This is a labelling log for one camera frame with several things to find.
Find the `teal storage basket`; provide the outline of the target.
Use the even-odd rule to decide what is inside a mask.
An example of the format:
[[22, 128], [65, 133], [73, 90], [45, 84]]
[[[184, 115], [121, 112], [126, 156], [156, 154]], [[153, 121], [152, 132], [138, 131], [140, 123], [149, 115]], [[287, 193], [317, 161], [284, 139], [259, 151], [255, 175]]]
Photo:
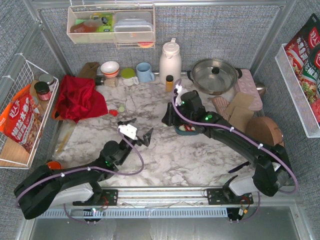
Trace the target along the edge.
[[[182, 126], [184, 125], [185, 127], [185, 130], [186, 131], [180, 131], [178, 129], [179, 126]], [[191, 125], [188, 125], [188, 124], [182, 124], [182, 125], [179, 125], [179, 126], [176, 126], [175, 127], [175, 132], [180, 135], [180, 136], [196, 136], [196, 135], [199, 135], [199, 133], [195, 130], [195, 128]]]

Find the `brown cardboard sheet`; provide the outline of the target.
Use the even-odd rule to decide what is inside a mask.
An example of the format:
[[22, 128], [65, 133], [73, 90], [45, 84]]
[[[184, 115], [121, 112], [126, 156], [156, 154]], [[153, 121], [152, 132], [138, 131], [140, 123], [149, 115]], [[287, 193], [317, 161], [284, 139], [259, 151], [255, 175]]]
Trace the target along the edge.
[[229, 123], [240, 130], [241, 132], [245, 132], [246, 127], [250, 119], [253, 117], [254, 111], [249, 110], [247, 108], [243, 108], [240, 106], [236, 106], [232, 112], [232, 115], [229, 119]]
[[233, 98], [233, 100], [229, 103], [229, 105], [227, 106], [224, 112], [228, 115], [231, 115], [235, 107], [248, 109], [249, 106], [254, 101], [254, 99], [255, 97], [250, 94], [238, 92]]

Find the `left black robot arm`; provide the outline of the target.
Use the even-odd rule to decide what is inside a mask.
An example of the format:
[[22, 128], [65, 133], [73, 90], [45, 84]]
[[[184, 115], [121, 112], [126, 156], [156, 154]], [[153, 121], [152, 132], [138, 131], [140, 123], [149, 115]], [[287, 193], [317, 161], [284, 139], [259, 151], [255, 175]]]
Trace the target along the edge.
[[[152, 133], [151, 128], [136, 139], [130, 139], [120, 133], [120, 142], [108, 141], [100, 151], [99, 157], [85, 165], [66, 169], [50, 169], [46, 164], [39, 166], [14, 189], [16, 206], [21, 209], [26, 220], [31, 220], [48, 210], [58, 193], [64, 190], [87, 183], [96, 187], [99, 182], [114, 175], [139, 174], [145, 164], [135, 146], [149, 146]], [[140, 158], [141, 168], [136, 172], [120, 172], [118, 166], [124, 163], [131, 151]]]

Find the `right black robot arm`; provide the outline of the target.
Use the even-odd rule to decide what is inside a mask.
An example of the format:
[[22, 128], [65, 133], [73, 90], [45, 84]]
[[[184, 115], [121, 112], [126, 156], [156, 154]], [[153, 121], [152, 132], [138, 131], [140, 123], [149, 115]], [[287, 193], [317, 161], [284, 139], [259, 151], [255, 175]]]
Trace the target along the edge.
[[282, 191], [282, 186], [288, 180], [293, 180], [295, 184], [298, 182], [283, 146], [270, 146], [255, 141], [234, 128], [218, 113], [206, 111], [196, 90], [174, 90], [162, 122], [169, 127], [189, 125], [197, 133], [222, 142], [243, 156], [254, 171], [236, 175], [227, 181], [225, 187], [236, 196], [261, 192], [272, 197]]

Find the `green coffee capsule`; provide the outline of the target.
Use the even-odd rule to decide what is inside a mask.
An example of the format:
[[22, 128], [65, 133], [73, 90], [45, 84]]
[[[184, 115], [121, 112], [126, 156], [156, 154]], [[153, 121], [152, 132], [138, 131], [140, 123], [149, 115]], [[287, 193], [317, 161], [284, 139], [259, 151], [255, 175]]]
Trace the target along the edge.
[[180, 131], [182, 131], [182, 132], [185, 132], [185, 131], [186, 131], [186, 128], [185, 128], [184, 125], [179, 126], [178, 129], [179, 129]]

